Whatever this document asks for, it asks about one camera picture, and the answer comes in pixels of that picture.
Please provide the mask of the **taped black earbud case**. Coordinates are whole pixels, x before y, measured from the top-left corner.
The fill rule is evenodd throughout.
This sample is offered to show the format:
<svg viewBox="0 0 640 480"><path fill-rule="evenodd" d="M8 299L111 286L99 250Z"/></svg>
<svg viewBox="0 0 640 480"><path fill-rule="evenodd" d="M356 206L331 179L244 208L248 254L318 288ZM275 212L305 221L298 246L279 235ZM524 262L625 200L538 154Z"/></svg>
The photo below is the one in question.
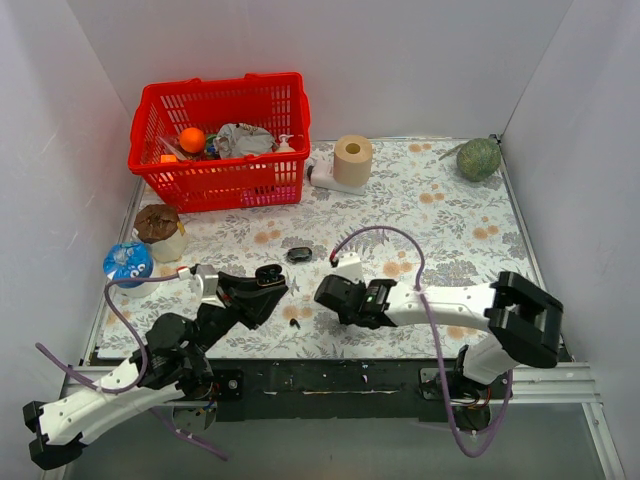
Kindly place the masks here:
<svg viewBox="0 0 640 480"><path fill-rule="evenodd" d="M313 251L306 246L293 247L287 251L286 259L292 264L310 262L313 259Z"/></svg>

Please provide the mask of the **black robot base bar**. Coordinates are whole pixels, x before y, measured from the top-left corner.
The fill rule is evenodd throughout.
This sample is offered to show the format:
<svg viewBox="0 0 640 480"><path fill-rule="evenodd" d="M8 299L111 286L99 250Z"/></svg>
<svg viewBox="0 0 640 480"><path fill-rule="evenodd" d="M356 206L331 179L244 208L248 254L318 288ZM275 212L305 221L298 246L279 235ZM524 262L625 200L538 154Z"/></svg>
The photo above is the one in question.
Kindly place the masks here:
<svg viewBox="0 0 640 480"><path fill-rule="evenodd" d="M433 359L214 360L213 401L173 409L175 423L194 433L215 422L248 420L416 419L447 422L432 380Z"/></svg>

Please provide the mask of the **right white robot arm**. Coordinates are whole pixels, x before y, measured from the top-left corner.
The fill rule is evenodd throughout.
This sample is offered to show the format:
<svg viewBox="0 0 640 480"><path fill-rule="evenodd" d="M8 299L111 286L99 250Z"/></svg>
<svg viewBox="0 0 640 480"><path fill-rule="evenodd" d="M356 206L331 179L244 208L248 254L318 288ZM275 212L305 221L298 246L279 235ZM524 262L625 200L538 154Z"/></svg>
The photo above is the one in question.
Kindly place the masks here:
<svg viewBox="0 0 640 480"><path fill-rule="evenodd" d="M440 397L475 397L519 365L552 369L559 360L563 306L515 272L503 271L488 284L430 287L423 294L393 279L330 274L314 300L343 325L374 330L433 324L485 333L461 348L452 368L424 382Z"/></svg>

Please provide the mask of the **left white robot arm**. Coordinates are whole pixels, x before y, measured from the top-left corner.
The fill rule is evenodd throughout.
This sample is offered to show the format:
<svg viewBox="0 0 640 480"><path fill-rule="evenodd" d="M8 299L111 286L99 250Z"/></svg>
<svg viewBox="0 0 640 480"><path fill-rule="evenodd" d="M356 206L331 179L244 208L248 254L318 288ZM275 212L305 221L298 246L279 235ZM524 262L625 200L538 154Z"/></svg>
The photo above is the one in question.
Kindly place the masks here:
<svg viewBox="0 0 640 480"><path fill-rule="evenodd" d="M234 326L255 330L270 318L288 291L281 267L266 265L251 277L237 277L197 264L181 267L171 277L199 287L194 319L159 316L145 335L134 337L137 350L96 380L62 365L80 390L54 402L24 406L25 426L35 435L29 454L38 467L53 470L73 462L113 427L166 402L213 406L220 399L240 397L240 388L230 384L242 379L214 370L206 354Z"/></svg>

